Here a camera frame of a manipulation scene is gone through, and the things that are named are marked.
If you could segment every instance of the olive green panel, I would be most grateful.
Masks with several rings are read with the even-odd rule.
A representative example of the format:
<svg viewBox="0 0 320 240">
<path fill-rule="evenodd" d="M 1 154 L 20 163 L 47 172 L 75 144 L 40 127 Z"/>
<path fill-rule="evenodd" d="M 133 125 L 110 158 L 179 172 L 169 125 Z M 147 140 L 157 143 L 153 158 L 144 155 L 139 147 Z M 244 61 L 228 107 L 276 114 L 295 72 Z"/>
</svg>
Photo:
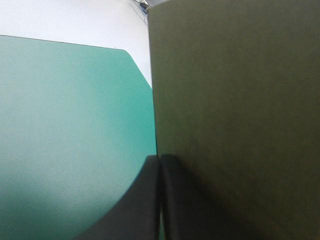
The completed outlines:
<svg viewBox="0 0 320 240">
<path fill-rule="evenodd" d="M 262 237 L 320 239 L 320 2 L 171 0 L 148 20 L 158 154 Z"/>
<path fill-rule="evenodd" d="M 1 240 L 74 237 L 155 153 L 152 89 L 127 52 L 0 36 Z"/>
</svg>

